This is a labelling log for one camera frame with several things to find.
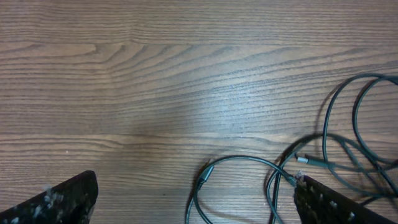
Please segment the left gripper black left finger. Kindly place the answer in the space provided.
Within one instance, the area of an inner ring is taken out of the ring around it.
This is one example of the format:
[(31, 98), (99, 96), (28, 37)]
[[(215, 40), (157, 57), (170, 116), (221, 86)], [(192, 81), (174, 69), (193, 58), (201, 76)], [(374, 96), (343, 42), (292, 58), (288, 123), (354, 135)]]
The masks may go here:
[(86, 170), (1, 212), (1, 224), (89, 224), (99, 188)]

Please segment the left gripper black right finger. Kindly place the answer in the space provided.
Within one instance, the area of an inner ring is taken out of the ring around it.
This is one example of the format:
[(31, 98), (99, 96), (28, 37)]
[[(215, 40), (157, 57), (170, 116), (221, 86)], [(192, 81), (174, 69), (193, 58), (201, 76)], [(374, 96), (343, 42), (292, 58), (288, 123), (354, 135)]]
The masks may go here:
[(294, 203), (303, 224), (395, 224), (306, 175), (298, 178)]

